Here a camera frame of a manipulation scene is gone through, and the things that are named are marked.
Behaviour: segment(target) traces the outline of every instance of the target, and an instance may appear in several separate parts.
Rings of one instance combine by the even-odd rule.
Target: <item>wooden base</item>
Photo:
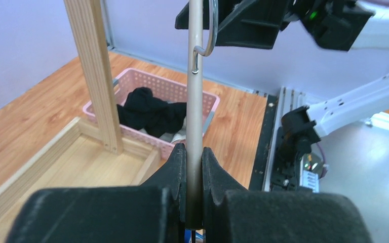
[[[156,148],[123,138],[124,152],[117,155],[106,151],[99,137],[95,125],[75,118],[0,187],[0,242],[39,189],[137,185],[158,168]]]

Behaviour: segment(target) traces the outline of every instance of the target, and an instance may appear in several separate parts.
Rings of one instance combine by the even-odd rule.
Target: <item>wooden table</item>
[[[109,54],[111,71],[117,76],[133,67],[181,83],[186,74]],[[204,137],[220,164],[248,187],[266,99],[204,81],[204,90],[218,95],[221,102]],[[76,116],[89,93],[78,58],[0,110],[0,185],[50,141]]]

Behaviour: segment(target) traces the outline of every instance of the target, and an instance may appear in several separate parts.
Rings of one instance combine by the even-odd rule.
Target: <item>black strip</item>
[[[277,114],[278,97],[269,95],[266,101],[266,109],[259,142],[257,144],[256,158],[254,159],[253,172],[251,174],[250,191],[263,190],[263,181],[266,171],[267,156],[269,154],[270,142],[274,133],[274,121]]]

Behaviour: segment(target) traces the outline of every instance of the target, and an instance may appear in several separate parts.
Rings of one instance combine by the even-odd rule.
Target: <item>white pole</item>
[[[188,229],[202,228],[202,56],[199,71],[193,74],[193,50],[202,46],[203,1],[189,1],[188,67],[187,67],[187,198],[186,225]]]

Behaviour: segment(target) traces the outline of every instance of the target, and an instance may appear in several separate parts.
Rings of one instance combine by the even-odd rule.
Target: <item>wall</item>
[[[186,30],[175,17],[187,1],[106,0],[114,46],[121,51],[187,70]],[[204,43],[208,33],[204,32]],[[278,36],[273,50],[215,48],[204,76],[235,86],[277,93],[288,86],[332,98],[389,72],[389,50],[319,49],[299,23]]]
[[[76,56],[63,0],[0,0],[0,108]]]

